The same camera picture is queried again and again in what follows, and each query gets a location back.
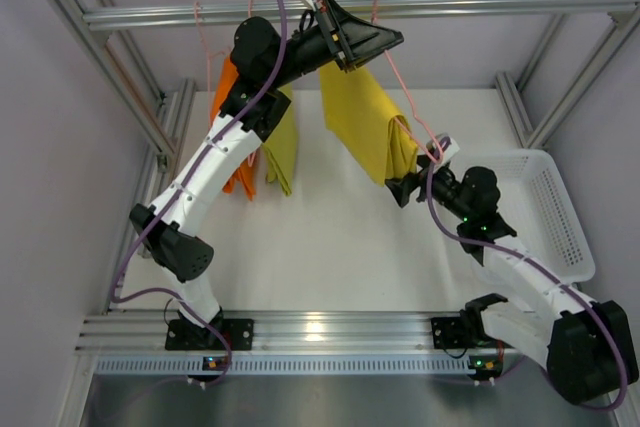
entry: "gray floor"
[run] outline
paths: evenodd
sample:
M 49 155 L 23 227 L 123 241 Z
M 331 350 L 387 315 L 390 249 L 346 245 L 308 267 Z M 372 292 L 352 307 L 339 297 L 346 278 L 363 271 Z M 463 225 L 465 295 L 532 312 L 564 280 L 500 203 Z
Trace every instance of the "gray floor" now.
M 565 403 L 530 362 L 494 388 L 452 385 L 424 376 L 277 376 L 230 377 L 203 392 L 178 380 L 123 409 L 127 399 L 158 380 L 96 379 L 83 426 L 615 425 L 608 414 Z M 100 420 L 113 414 L 117 415 L 108 421 Z

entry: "yellow-green cloth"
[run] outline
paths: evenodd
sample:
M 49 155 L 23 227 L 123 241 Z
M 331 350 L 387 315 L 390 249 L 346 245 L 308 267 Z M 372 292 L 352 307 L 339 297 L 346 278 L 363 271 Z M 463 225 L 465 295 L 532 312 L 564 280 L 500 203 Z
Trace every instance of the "yellow-green cloth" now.
M 342 72 L 334 62 L 319 69 L 327 128 L 342 141 L 371 180 L 415 171 L 418 147 L 396 124 L 407 119 L 365 68 Z
M 285 85 L 280 91 L 292 102 L 267 141 L 262 144 L 262 151 L 267 159 L 267 182 L 277 179 L 282 191 L 288 196 L 293 187 L 293 172 L 298 155 L 298 128 L 293 112 L 293 87 L 291 84 Z

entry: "orange cloth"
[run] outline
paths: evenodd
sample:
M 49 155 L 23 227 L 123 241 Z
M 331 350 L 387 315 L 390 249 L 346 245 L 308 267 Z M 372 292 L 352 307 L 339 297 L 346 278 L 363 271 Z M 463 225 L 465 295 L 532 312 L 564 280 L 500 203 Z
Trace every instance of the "orange cloth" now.
M 213 120 L 220 112 L 220 106 L 223 104 L 227 95 L 229 95 L 229 91 L 236 79 L 238 78 L 238 71 L 236 70 L 236 66 L 231 63 L 231 57 L 227 56 L 224 59 L 224 65 L 222 66 L 222 73 L 220 74 L 220 80 L 218 81 L 218 87 L 216 88 L 216 95 L 213 98 L 213 104 L 211 105 L 211 110 L 209 111 L 209 127 L 213 125 Z M 252 201 L 253 196 L 256 195 L 256 186 L 254 182 L 254 173 L 258 167 L 258 156 L 256 153 L 256 157 L 253 161 L 253 165 L 249 166 L 249 161 L 245 159 L 240 167 L 236 169 L 233 175 L 229 178 L 222 191 L 230 194 L 233 192 L 233 187 L 235 186 L 236 181 L 241 182 L 244 187 L 244 193 L 247 195 L 247 198 Z

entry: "folded cloth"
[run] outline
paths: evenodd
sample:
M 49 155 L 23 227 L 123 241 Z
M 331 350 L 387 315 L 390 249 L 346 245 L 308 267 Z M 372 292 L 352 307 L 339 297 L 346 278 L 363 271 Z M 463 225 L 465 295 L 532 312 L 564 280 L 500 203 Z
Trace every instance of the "folded cloth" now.
M 216 95 L 213 98 L 213 104 L 209 110 L 209 126 L 213 125 L 214 119 L 218 115 L 218 112 L 220 112 L 220 106 L 222 106 L 223 102 L 229 95 L 229 91 L 231 90 L 231 87 L 233 87 L 237 78 L 238 71 L 236 70 L 236 66 L 231 62 L 231 57 L 227 56 L 227 58 L 224 59 L 222 73 L 220 74 L 220 80 L 216 87 Z M 245 159 L 242 164 L 240 164 L 240 167 L 238 167 L 229 178 L 222 191 L 230 194 L 233 192 L 233 187 L 235 186 L 236 181 L 238 181 L 244 187 L 244 193 L 247 198 L 249 200 L 253 200 L 253 196 L 256 194 L 254 173 L 258 167 L 257 160 L 256 156 L 253 164 L 249 165 L 249 161 Z
M 416 169 L 418 147 L 397 125 L 409 124 L 366 69 L 342 72 L 331 62 L 319 69 L 324 120 L 371 180 L 402 178 Z
M 293 111 L 293 87 L 291 84 L 280 91 L 292 100 L 282 119 L 262 144 L 267 159 L 267 182 L 278 180 L 285 195 L 291 195 L 293 172 L 298 154 L 298 129 Z

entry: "white laundry basket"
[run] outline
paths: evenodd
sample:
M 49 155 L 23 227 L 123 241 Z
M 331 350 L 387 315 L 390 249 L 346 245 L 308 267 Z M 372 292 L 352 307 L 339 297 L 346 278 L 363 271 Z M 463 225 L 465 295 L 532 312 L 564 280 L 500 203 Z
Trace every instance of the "white laundry basket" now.
M 461 179 L 476 165 L 496 173 L 501 192 L 499 212 L 534 255 L 565 283 L 593 277 L 595 263 L 587 240 L 549 154 L 527 149 L 481 155 L 461 152 L 454 157 L 451 170 Z M 471 262 L 481 280 L 502 284 L 477 262 Z

